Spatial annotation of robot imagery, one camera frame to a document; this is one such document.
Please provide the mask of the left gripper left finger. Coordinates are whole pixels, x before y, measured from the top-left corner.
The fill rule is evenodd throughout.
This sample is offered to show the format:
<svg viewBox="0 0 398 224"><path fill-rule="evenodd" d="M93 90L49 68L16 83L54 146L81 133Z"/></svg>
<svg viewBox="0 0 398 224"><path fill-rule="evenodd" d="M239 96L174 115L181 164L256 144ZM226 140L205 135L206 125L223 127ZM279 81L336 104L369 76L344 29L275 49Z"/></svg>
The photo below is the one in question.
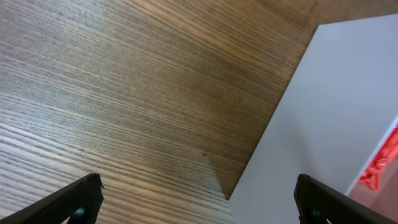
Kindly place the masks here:
<svg viewBox="0 0 398 224"><path fill-rule="evenodd" d="M2 224L95 224L104 197L99 174L88 174L28 207L1 219Z"/></svg>

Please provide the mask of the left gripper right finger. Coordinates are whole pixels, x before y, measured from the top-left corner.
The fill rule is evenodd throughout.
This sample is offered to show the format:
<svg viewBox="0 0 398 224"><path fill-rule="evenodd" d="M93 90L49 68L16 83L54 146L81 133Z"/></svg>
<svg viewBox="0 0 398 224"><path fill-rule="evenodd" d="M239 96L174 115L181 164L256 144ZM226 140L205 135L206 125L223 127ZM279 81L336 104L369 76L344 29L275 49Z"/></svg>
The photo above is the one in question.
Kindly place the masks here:
<svg viewBox="0 0 398 224"><path fill-rule="evenodd" d="M300 224L397 224L307 174L294 190Z"/></svg>

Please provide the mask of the red toy fire truck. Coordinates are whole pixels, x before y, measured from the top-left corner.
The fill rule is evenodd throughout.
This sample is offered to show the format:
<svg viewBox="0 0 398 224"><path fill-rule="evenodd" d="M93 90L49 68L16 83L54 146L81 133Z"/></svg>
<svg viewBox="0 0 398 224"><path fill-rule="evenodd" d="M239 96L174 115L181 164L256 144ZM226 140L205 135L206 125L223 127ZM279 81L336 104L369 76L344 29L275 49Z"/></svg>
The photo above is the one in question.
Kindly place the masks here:
<svg viewBox="0 0 398 224"><path fill-rule="evenodd" d="M372 162L368 165L358 183L377 191L381 186L382 173L397 157L397 126L393 129L388 139L378 151Z"/></svg>

